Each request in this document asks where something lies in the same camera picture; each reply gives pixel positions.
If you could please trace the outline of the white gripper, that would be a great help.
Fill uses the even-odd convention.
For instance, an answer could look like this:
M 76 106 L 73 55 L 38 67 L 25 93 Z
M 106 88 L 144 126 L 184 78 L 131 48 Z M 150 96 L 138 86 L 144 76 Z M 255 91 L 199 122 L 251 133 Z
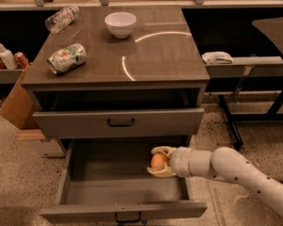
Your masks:
M 170 158 L 170 166 L 161 169 L 148 168 L 148 172 L 158 178 L 192 177 L 190 170 L 191 149 L 185 147 L 158 146 L 152 149 L 151 154 L 162 153 Z

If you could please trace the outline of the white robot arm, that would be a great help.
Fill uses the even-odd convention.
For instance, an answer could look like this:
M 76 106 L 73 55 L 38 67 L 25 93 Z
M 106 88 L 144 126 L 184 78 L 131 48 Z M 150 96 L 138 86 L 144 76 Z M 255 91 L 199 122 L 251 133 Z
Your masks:
M 158 178 L 202 177 L 245 187 L 283 217 L 283 184 L 257 169 L 236 150 L 214 152 L 186 147 L 159 146 L 151 151 L 148 172 Z

